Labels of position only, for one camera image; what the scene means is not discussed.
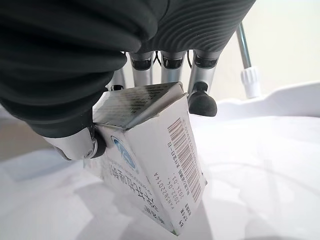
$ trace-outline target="metal pole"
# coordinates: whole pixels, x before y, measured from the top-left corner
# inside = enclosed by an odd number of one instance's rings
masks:
[[[249,56],[249,51],[248,51],[248,46],[247,46],[247,41],[246,41],[245,30],[244,30],[244,26],[243,26],[242,22],[236,28],[236,36],[237,36],[238,42],[239,42],[243,67],[245,69],[250,68],[251,61],[250,61],[250,56]]]

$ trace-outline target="box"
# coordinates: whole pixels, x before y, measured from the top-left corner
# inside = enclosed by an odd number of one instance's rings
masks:
[[[206,185],[182,84],[108,92],[97,107],[93,119],[107,148],[85,168],[179,235]]]

